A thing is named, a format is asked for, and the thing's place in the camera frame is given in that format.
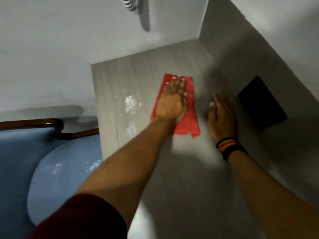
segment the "polished wood trim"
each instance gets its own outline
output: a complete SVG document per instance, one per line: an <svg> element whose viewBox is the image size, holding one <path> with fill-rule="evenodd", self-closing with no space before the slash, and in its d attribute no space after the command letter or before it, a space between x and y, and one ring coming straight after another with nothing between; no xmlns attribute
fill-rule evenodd
<svg viewBox="0 0 319 239"><path fill-rule="evenodd" d="M51 137L58 140L72 140L99 134L98 128L82 132L63 133L64 122L57 118L0 122L0 131L42 127L53 127L54 132Z"/></svg>

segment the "blue chair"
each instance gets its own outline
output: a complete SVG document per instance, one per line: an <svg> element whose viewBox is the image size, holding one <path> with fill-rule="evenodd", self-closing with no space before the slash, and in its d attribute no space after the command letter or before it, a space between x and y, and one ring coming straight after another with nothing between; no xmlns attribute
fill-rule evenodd
<svg viewBox="0 0 319 239"><path fill-rule="evenodd" d="M0 122L0 238L23 238L102 163L98 129L59 119Z"/></svg>

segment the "cleaning cloth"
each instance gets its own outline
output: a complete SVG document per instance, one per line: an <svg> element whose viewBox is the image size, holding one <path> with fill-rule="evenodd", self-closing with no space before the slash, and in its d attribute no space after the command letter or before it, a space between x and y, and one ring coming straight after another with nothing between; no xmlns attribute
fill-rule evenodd
<svg viewBox="0 0 319 239"><path fill-rule="evenodd" d="M155 112L158 100L162 94L162 91L166 85L166 82L170 82L175 75L165 74L163 82L161 84L157 99L151 114L151 120L155 118ZM174 133L176 135L186 135L187 133L192 134L192 137L200 136L200 130L197 122L195 105L194 105L194 83L192 77L185 77L185 92L187 93L187 113L175 127Z"/></svg>

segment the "shirt sleeve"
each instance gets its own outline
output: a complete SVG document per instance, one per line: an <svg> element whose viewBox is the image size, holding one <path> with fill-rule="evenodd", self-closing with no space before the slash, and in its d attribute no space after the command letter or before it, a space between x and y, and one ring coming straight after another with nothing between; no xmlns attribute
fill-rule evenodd
<svg viewBox="0 0 319 239"><path fill-rule="evenodd" d="M127 238L127 227L118 211L104 199L78 194L41 222L26 239Z"/></svg>

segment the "forearm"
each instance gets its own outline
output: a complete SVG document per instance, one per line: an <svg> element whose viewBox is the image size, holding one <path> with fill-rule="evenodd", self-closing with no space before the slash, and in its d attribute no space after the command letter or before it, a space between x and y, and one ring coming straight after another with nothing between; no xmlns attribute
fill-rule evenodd
<svg viewBox="0 0 319 239"><path fill-rule="evenodd" d="M115 152L79 187L77 193L102 197L113 205L129 228L158 153L174 123L156 119Z"/></svg>
<svg viewBox="0 0 319 239"><path fill-rule="evenodd" d="M228 158L248 205L268 238L317 238L317 211L242 151Z"/></svg>

